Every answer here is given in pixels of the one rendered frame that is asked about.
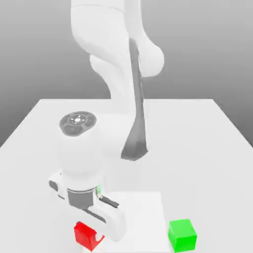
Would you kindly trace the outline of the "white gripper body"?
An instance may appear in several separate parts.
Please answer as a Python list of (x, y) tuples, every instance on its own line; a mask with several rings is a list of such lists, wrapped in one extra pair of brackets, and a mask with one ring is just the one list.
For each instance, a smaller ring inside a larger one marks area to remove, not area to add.
[(118, 203), (96, 201), (86, 210), (69, 206), (69, 211), (77, 221), (89, 226), (100, 235), (109, 237), (113, 242), (120, 241), (126, 232), (126, 219)]

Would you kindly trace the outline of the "small red cube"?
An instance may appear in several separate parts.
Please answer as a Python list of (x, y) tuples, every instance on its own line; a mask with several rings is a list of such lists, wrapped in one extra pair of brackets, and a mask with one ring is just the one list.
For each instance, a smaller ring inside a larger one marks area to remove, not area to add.
[(94, 229), (80, 221), (78, 221), (74, 227), (74, 234), (76, 242), (89, 252), (93, 252), (105, 238), (104, 235), (99, 235)]

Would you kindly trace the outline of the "small green cube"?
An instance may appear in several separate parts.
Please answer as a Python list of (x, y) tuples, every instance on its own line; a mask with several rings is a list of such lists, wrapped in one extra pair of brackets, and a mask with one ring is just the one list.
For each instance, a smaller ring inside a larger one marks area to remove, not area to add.
[(192, 251), (196, 247), (197, 233), (190, 219), (169, 222), (168, 238), (175, 253)]

